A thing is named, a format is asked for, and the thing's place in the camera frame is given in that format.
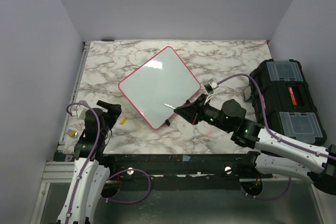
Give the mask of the yellow marker cap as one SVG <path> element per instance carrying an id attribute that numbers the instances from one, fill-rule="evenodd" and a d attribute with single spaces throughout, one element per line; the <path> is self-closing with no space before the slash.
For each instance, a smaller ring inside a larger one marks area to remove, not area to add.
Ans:
<path id="1" fill-rule="evenodd" d="M 120 124 L 123 125 L 127 120 L 127 117 L 125 116 L 121 121 L 120 121 Z"/>

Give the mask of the white yellow whiteboard marker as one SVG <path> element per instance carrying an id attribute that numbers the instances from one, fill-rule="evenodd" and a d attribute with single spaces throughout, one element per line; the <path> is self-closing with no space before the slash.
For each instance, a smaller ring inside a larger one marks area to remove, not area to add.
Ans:
<path id="1" fill-rule="evenodd" d="M 168 108 L 170 108 L 170 109 L 172 109 L 172 110 L 176 109 L 176 107 L 174 107 L 172 105 L 169 105 L 167 103 L 164 103 L 163 105 L 166 106 L 166 107 L 168 107 Z"/>

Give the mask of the pink framed whiteboard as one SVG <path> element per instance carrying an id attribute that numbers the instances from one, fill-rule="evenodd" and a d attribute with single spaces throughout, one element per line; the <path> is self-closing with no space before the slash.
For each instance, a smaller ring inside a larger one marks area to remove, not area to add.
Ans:
<path id="1" fill-rule="evenodd" d="M 118 88 L 147 124 L 161 128 L 174 112 L 201 89 L 186 63 L 167 46 L 122 79 Z"/>

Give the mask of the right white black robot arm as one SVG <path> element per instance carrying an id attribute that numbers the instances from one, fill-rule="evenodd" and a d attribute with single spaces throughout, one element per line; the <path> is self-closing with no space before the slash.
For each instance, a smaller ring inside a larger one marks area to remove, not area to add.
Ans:
<path id="1" fill-rule="evenodd" d="M 241 165 L 246 177 L 259 173 L 294 177 L 335 195 L 335 145 L 315 146 L 276 133 L 247 119 L 246 110 L 234 99 L 225 101 L 221 109 L 217 109 L 210 105 L 207 95 L 201 94 L 194 102 L 173 111 L 190 124 L 204 121 L 231 133 L 235 144 L 251 148 L 252 159 Z"/>

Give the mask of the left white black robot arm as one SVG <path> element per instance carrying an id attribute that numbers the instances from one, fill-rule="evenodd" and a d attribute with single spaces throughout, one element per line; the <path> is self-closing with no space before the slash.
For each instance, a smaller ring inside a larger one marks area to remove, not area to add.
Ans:
<path id="1" fill-rule="evenodd" d="M 56 223 L 93 223 L 104 184 L 117 171 L 115 164 L 101 163 L 101 158 L 108 133 L 121 115 L 121 105 L 99 100 L 97 107 L 91 108 L 80 101 L 66 107 L 69 115 L 72 115 L 70 108 L 75 105 L 85 107 L 81 112 L 85 128 L 75 146 L 71 184 Z"/>

